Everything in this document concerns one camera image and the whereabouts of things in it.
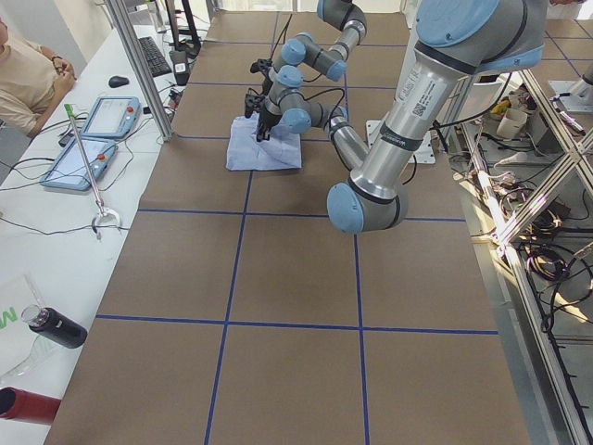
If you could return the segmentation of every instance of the black mouse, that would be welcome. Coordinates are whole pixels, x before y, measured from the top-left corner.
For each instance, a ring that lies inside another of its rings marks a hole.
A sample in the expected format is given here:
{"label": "black mouse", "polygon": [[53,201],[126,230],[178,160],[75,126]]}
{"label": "black mouse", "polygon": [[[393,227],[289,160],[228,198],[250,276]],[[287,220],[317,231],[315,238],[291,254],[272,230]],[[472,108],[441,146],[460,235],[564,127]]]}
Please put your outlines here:
{"label": "black mouse", "polygon": [[123,76],[113,76],[111,79],[109,79],[109,86],[111,88],[118,88],[120,86],[127,85],[128,83],[130,83],[130,79]]}

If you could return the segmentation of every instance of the black keyboard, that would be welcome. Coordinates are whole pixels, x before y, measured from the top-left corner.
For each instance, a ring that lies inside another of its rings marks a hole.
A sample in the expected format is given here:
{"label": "black keyboard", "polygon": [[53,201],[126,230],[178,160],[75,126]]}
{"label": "black keyboard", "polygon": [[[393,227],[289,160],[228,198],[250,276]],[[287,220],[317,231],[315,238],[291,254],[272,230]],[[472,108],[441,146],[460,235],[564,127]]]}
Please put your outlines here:
{"label": "black keyboard", "polygon": [[150,68],[152,77],[162,76],[171,72],[167,59],[160,52],[152,37],[140,37],[138,41],[142,47],[142,52],[145,54],[145,59],[148,62],[148,68]]}

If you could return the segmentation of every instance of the blue and white device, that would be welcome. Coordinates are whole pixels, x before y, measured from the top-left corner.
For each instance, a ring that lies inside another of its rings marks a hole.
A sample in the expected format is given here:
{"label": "blue and white device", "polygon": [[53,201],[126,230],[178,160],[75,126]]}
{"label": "blue and white device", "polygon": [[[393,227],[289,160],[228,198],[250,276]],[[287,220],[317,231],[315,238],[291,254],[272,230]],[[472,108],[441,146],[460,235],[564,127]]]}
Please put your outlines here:
{"label": "blue and white device", "polygon": [[81,136],[123,139],[132,130],[141,111],[138,97],[99,97],[82,126]]}
{"label": "blue and white device", "polygon": [[[91,164],[95,179],[105,172],[111,158],[118,148],[115,141],[84,137],[84,151]],[[45,187],[67,188],[84,191],[91,186],[89,173],[84,167],[81,151],[75,138],[64,147],[54,161],[51,169],[42,177],[40,184]]]}

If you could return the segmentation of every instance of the blue cloth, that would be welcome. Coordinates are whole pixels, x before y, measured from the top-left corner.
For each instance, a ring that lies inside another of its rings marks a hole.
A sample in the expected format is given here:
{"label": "blue cloth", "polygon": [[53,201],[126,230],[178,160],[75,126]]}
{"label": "blue cloth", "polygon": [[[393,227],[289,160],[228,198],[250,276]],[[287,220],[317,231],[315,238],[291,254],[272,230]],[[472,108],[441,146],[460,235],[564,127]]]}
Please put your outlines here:
{"label": "blue cloth", "polygon": [[280,121],[271,130],[270,140],[258,142],[258,113],[250,119],[235,118],[231,125],[231,140],[226,152],[229,170],[285,170],[300,169],[300,136],[288,132]]}

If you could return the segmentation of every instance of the white desk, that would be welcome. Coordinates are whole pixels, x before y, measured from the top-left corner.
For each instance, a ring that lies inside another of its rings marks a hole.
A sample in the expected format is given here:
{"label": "white desk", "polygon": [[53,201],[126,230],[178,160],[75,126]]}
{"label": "white desk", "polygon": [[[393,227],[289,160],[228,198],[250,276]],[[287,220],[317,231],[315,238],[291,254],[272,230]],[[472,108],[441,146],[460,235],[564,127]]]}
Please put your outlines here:
{"label": "white desk", "polygon": [[[162,37],[154,34],[152,26],[136,27],[136,32],[139,36],[152,35],[155,42],[161,44]],[[117,89],[109,88],[107,81],[113,75],[128,77],[130,84]],[[173,75],[157,77],[155,83],[157,89],[161,90],[174,83]],[[163,91],[162,97],[166,97],[167,93],[168,90]],[[146,105],[115,31],[80,74],[64,103],[74,104],[77,112],[88,111],[99,95],[135,95],[141,98],[143,107]],[[47,125],[66,118],[65,109],[60,106]],[[139,121],[142,122],[143,119],[146,116],[141,116]],[[65,128],[66,126],[62,126],[40,134],[22,158],[57,156],[62,149],[57,144],[57,135]],[[151,120],[128,141],[134,159],[125,173],[102,193],[106,205],[120,214],[124,227],[132,224],[138,199],[145,190],[160,146],[158,128],[154,120]],[[99,187],[110,184],[130,157],[130,153],[120,144],[111,166],[99,181]],[[19,166],[28,176],[38,176],[47,171],[48,167],[47,163],[41,164],[38,161]],[[0,188],[18,187],[30,182],[12,172]],[[14,223],[53,232],[89,224],[97,213],[97,207],[91,190],[84,194],[69,194],[47,191],[35,184],[20,190],[0,192],[0,211]],[[90,229],[67,235],[46,236],[0,222],[0,284],[27,273],[49,306],[57,308],[88,328],[95,318],[96,309],[103,298],[127,232],[103,229],[101,234],[100,241],[97,241]],[[6,386],[61,398],[80,351],[81,349],[60,349],[27,374],[7,381]],[[0,420],[0,438],[5,444],[40,445],[48,431],[49,426]]]}

